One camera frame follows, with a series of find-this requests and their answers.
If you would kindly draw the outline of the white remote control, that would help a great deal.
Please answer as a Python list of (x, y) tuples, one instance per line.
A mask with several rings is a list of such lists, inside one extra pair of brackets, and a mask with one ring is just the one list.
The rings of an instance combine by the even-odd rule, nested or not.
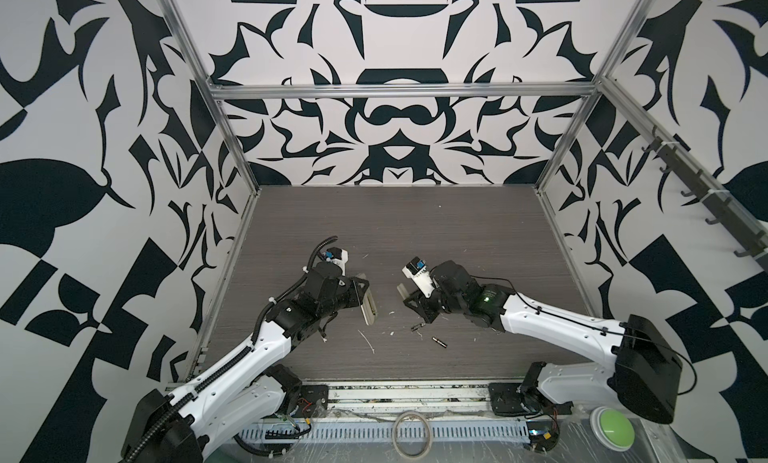
[(370, 289), (370, 281), (364, 273), (359, 273), (354, 278), (360, 308), (367, 326), (372, 326), (377, 318), (378, 311)]

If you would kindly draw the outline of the remote battery cover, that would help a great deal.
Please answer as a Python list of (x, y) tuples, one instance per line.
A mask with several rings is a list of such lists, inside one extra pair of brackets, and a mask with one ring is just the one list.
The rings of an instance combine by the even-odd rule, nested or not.
[(414, 293), (409, 291), (404, 284), (398, 284), (396, 289), (403, 302), (412, 300), (414, 298)]

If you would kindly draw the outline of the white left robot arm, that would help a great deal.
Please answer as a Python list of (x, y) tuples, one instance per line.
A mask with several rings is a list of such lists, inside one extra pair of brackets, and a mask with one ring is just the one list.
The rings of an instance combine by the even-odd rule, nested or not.
[(203, 462), (248, 425), (294, 411), (301, 380), (281, 361), (344, 309), (371, 300), (369, 281), (319, 262), (270, 299), (252, 334), (208, 370), (168, 394), (136, 405), (121, 450), (124, 462)]

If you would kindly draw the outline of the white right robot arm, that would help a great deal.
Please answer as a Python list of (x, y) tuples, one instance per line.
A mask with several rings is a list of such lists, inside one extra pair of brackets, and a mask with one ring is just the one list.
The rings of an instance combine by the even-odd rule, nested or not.
[(542, 303), (505, 278), (478, 277), (452, 260), (429, 268), (420, 258), (402, 270), (415, 284), (398, 290), (425, 323), (460, 314), (481, 328), (523, 335), (583, 357), (579, 364), (534, 362), (503, 395), (495, 413), (533, 415), (571, 403), (619, 406), (651, 422), (675, 417), (683, 357), (641, 316), (601, 319)]

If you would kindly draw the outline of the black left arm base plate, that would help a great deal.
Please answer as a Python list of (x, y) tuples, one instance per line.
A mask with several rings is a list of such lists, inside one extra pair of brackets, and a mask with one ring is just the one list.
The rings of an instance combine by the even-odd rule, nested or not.
[(327, 412), (329, 386), (325, 384), (303, 385), (293, 404), (290, 415), (294, 418), (312, 419)]

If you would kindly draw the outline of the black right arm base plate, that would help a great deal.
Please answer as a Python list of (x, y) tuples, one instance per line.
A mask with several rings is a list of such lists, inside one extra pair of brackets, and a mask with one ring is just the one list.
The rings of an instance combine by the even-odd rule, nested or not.
[(488, 385), (492, 412), (501, 417), (534, 417), (554, 415), (555, 403), (538, 388), (524, 383), (490, 383)]

